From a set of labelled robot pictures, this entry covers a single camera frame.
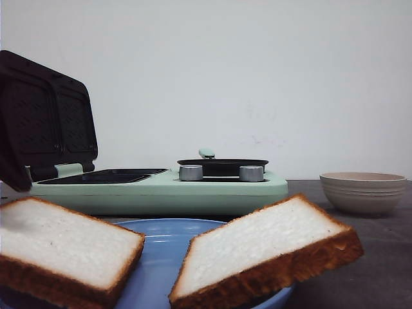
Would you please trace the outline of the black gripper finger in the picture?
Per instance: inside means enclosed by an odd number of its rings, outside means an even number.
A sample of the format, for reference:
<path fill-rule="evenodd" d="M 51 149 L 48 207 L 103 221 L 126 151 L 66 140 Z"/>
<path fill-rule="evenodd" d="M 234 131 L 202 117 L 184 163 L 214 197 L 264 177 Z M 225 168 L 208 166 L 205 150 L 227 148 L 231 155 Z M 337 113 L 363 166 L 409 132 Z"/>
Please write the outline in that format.
<path fill-rule="evenodd" d="M 32 181 L 19 145 L 23 108 L 14 78 L 1 76 L 1 181 L 17 192 L 28 192 Z"/>

